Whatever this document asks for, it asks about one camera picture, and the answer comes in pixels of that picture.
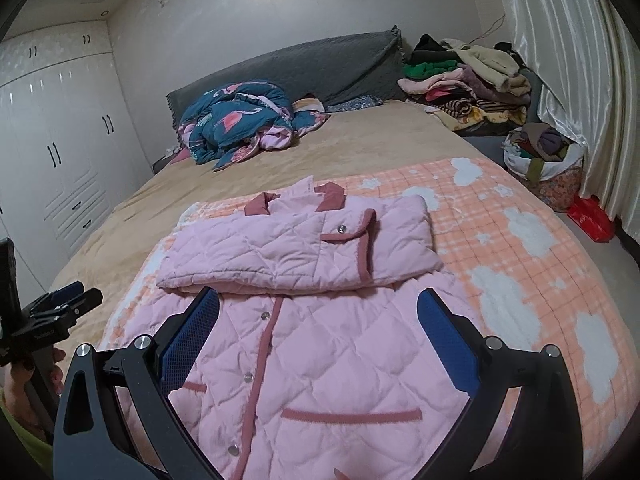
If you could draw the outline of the person's left hand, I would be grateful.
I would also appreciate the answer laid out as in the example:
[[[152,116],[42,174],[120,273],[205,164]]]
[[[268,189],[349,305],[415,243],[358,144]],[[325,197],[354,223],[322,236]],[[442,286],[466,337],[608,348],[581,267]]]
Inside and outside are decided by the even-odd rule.
[[[58,366],[66,357],[64,350],[52,349],[53,367],[50,374],[50,386],[59,396],[64,387],[64,374]],[[4,387],[2,393],[2,403],[8,413],[17,423],[33,434],[39,440],[46,442],[47,435],[44,431],[43,422],[37,412],[32,407],[26,392],[26,385],[32,379],[32,371],[26,370],[22,364],[10,364],[4,369]]]

